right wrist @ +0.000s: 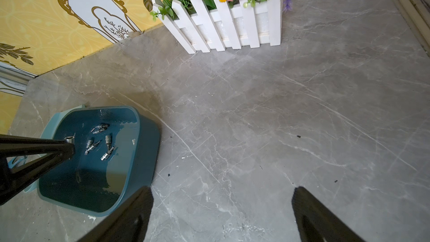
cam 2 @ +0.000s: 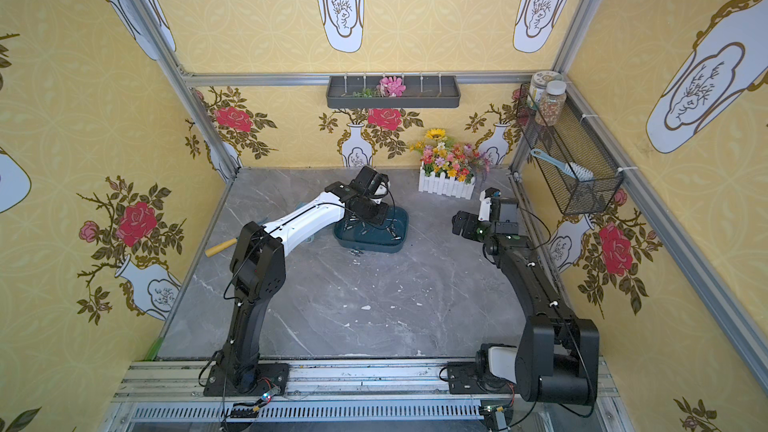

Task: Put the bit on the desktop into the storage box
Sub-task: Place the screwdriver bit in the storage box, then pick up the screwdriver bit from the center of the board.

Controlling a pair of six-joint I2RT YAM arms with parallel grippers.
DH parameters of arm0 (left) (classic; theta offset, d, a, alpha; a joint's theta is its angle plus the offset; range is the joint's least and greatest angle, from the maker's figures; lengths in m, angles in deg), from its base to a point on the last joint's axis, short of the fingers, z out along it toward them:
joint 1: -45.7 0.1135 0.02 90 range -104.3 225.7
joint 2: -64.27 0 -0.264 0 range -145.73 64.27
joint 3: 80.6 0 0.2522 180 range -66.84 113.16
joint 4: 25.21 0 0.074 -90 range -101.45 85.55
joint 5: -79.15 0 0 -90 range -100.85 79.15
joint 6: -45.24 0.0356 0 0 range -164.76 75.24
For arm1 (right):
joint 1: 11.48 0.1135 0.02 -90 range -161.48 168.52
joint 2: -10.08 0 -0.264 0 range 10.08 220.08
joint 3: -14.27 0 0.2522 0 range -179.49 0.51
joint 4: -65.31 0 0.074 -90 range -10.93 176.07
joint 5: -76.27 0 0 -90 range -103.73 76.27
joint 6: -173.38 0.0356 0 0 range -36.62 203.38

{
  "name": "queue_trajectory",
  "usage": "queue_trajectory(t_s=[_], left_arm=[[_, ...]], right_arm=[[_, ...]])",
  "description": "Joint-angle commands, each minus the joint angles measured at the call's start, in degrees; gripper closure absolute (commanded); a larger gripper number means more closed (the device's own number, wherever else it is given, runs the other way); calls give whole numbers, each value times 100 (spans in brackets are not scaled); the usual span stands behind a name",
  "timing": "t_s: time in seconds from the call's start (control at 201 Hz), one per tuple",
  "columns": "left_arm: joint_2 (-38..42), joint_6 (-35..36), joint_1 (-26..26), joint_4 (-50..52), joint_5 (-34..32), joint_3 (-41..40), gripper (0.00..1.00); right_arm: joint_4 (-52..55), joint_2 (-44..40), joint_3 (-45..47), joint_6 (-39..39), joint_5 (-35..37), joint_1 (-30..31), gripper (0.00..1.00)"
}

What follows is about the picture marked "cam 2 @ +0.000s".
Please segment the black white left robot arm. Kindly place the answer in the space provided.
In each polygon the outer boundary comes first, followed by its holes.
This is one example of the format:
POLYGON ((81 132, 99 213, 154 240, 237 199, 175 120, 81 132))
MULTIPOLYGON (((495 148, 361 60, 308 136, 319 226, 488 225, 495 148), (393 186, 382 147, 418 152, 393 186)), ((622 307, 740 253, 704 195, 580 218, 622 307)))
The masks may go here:
POLYGON ((223 294, 233 302, 233 312, 224 344, 204 367, 210 374, 199 381, 206 397, 285 393, 290 365, 261 364, 259 344, 269 303, 286 281, 286 258, 299 244, 344 218, 382 226, 393 216, 384 202, 389 193, 388 176, 364 166, 350 183, 336 181, 309 203, 272 222, 249 222, 236 240, 206 251, 212 256, 235 247, 232 278, 223 294))

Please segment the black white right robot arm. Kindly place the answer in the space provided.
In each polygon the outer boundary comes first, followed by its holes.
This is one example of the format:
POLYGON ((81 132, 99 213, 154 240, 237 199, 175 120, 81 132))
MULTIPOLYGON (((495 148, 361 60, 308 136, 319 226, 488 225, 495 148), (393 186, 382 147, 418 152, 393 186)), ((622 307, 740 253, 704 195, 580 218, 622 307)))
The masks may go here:
POLYGON ((479 242, 484 257, 510 282, 525 316, 517 346, 483 345, 476 377, 513 384, 527 401, 577 406, 595 404, 599 331, 563 301, 538 261, 530 238, 520 231, 518 201, 490 187, 477 214, 459 211, 452 233, 479 242))

